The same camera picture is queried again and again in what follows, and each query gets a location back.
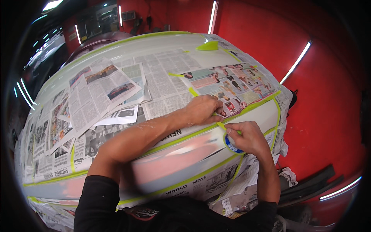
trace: yellow masking tape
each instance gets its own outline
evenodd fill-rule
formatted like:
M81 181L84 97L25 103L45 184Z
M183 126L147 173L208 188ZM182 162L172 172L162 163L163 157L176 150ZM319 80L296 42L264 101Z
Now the yellow masking tape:
M196 50L200 51L213 51L218 49L218 41L209 41L196 48Z
M174 73L171 73L171 72L169 72L168 75L169 75L169 76L184 77L184 75L181 75L181 74L174 74Z

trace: ceiling light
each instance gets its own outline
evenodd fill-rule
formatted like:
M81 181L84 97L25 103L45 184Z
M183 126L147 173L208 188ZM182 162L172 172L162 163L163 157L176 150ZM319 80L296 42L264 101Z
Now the ceiling light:
M213 9L211 10L210 25L209 25L209 31L208 31L209 35L211 34L211 28L213 26L214 14L215 14L215 5L216 5L216 1L214 1Z
M120 26L122 26L121 5L118 6L118 12L120 14Z
M282 79L282 81L280 81L280 84L282 85L285 80L290 76L290 74L292 73L292 71L294 71L295 67L298 65L298 63L300 62L300 60L303 58L303 56L305 55L305 53L307 52L307 50L309 49L309 47L311 46L312 44L312 41L309 41L304 50L302 51L302 53L300 54L299 58L295 61L294 65L290 68L289 72L286 74L286 76Z
M43 11L50 10L56 8L63 0L51 1L44 7Z
M330 199L330 198L336 197L336 196L338 196L338 195L340 195L340 194L343 194L343 193L347 192L348 190L350 190L350 189L348 189L348 188L352 187L352 186L353 186L355 183L357 183L361 178L362 178L362 176L360 176L358 179L356 179L355 181L353 181L353 182L350 183L349 185L345 186L344 188L342 188L342 189L340 189L340 190L338 190L338 191L336 191L336 192L333 192L333 193L331 193L331 194L329 194L329 195L326 195L326 196L320 197L320 198L319 198L319 201L327 200L327 199Z
M22 89L21 89L21 86L19 85L19 82L17 82L17 85L18 85L18 88L19 88L19 91L21 91L21 94L23 96L23 98L26 100L27 104L33 109L35 110L35 108L32 107L32 105L30 104L30 102L27 100L26 96L24 95Z
M76 24L75 24L75 28L76 28L77 38L79 39L79 44L81 44L80 35L79 35L79 30L77 29L77 25L76 25Z
M24 82L23 82L22 78L21 78L21 82L22 82L23 88L24 88L24 90L26 91L28 98L30 98L32 104L37 105L37 104L32 100L30 94L28 93L28 91L27 91L27 89L26 89L26 86L24 85Z

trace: newspaper page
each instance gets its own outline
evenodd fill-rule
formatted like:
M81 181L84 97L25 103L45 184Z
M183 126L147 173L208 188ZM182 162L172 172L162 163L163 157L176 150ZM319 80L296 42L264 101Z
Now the newspaper page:
M138 107L139 106L136 105L134 107L129 107L113 112L111 115L103 118L102 120L94 124L90 129L93 130L94 127L101 125L127 124L137 122Z
M148 90L147 80L144 75L142 63L125 66L125 67L123 66L118 66L118 67L121 67L121 70L142 89L139 90L136 94L134 94L134 96L120 103L112 111L124 109L132 105L139 105L139 104L152 100L150 92Z
M134 63L142 63L152 101L145 103L149 118L157 118L183 108L193 96L177 76L179 73L200 69L200 64L183 49L170 50L146 56L134 57Z
M88 170L102 144L123 130L146 121L146 114L145 107L140 105L135 123L95 126L77 138L73 155L75 171Z
M218 97L223 105L220 115L228 118L248 105L276 92L264 75L248 63L217 66L182 73L182 80L200 95Z
M62 102L51 111L48 136L49 152L55 151L63 143L74 137L74 130L69 127L70 122L57 117L62 107L67 104L67 101L68 93L64 95Z
M105 57L81 70L69 81L70 117L76 137L140 89Z
M237 156L200 178L165 191L159 195L159 198L190 196L191 198L206 201L207 203L212 202L233 180L240 161L241 157Z

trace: finger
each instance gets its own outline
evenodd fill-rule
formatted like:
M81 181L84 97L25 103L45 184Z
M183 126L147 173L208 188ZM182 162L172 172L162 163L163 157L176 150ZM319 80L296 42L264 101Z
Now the finger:
M238 122L238 123L228 123L228 124L225 124L225 128L231 128L233 130L236 130L236 131L241 131L242 128L243 128L243 124L244 122Z
M234 129L228 128L227 134L235 141L236 144L238 144L239 140L242 139L242 136Z
M223 108L217 108L216 110L215 110L215 112L217 113L217 114L220 114L221 113L221 111L223 110Z
M223 102L221 100L218 100L217 101L217 106L216 106L216 109L218 108L222 108L223 107Z
M205 124L211 124L211 123L214 123L214 122L222 122L222 121L224 121L222 116L213 115L210 118L206 119Z

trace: newspaper photo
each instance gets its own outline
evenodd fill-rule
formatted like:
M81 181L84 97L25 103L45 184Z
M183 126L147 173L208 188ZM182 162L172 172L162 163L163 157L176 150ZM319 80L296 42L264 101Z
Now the newspaper photo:
M114 124L127 124L137 122L138 106L129 107L123 110L113 112L111 115L103 118L90 129L93 130L96 126L101 125L114 125Z
M110 138L123 130L146 121L146 111L143 105L138 107L138 116L135 123L99 125L89 129L85 134L75 140L73 163L75 171L88 170L99 148Z
M76 137L140 89L105 57L81 70L69 81L69 113Z
M133 106L133 105L139 105L139 104L152 100L150 92L148 90L147 80L144 75L142 63L125 66L125 67L123 66L118 66L118 67L121 67L121 70L142 89L139 90L136 94L134 94L134 96L120 103L112 111L117 111L117 110L124 109L129 106Z
M276 89L264 75L248 63L225 65L182 73L182 80L198 94L218 97L223 105L220 115L228 118L274 93Z
M67 103L68 94L62 102L57 105L51 112L50 128L49 128L49 152L53 152L60 147L63 143L74 137L73 128L69 127L69 122L59 119L57 116L61 108Z

